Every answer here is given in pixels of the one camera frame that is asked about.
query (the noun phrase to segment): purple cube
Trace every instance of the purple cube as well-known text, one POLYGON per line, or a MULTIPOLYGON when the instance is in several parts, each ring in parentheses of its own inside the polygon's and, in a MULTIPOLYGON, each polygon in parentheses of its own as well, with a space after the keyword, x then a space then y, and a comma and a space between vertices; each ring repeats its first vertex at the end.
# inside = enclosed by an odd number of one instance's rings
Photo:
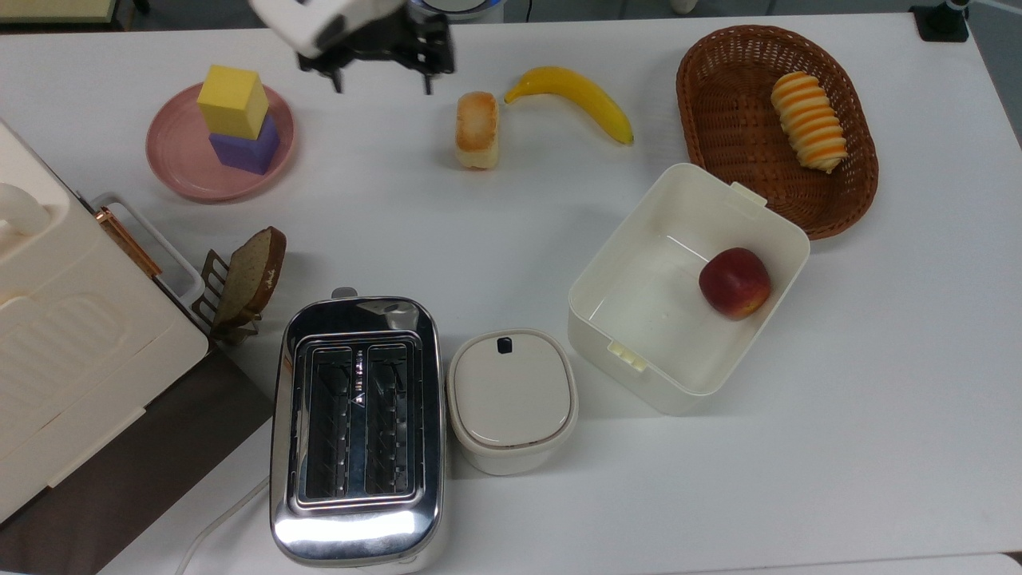
POLYGON ((254 140, 210 134, 210 143, 213 144, 217 157, 224 165, 240 167, 254 174, 266 174, 270 167, 270 160, 280 145, 280 136, 277 134, 277 125, 274 124, 273 116, 267 113, 263 119, 263 127, 260 128, 259 137, 254 140))

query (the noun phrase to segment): toasted bread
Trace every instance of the toasted bread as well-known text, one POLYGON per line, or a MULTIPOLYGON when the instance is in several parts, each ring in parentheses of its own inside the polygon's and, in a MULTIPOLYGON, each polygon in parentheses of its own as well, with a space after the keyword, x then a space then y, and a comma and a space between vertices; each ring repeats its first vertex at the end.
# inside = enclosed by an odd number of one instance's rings
POLYGON ((489 170, 497 164, 500 113, 490 92, 469 92, 458 99, 455 155, 466 167, 489 170))
POLYGON ((277 287, 287 238, 270 226, 231 253, 223 296, 213 318, 213 336, 223 335, 254 320, 277 287))

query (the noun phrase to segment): twisted pastry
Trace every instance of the twisted pastry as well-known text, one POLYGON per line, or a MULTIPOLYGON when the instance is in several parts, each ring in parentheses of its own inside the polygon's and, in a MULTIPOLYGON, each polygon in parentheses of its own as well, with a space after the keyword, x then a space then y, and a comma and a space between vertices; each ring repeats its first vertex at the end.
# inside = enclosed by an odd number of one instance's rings
POLYGON ((816 77, 804 71, 782 76, 771 102, 801 165, 830 174, 848 156, 841 125, 816 77))

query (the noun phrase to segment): toy banana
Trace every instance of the toy banana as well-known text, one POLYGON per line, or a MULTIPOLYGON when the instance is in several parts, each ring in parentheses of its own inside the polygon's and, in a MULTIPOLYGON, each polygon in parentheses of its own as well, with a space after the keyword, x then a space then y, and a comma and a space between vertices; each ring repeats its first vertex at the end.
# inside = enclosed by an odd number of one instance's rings
POLYGON ((771 102, 802 166, 830 174, 848 156, 841 125, 816 77, 804 71, 782 76, 774 84, 771 102))
POLYGON ((511 103, 521 96, 533 94, 563 96, 592 115, 610 137, 624 145, 635 141, 628 115, 602 88, 577 71, 556 65, 533 67, 504 94, 504 101, 511 103))

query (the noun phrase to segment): toaster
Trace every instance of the toaster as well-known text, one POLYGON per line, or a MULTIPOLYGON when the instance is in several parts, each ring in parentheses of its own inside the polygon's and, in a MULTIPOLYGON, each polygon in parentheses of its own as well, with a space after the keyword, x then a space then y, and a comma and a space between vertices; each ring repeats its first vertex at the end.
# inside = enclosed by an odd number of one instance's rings
POLYGON ((270 525, 317 567, 418 571, 447 544, 446 399, 432 319, 403 298, 338 298, 284 331, 270 525))

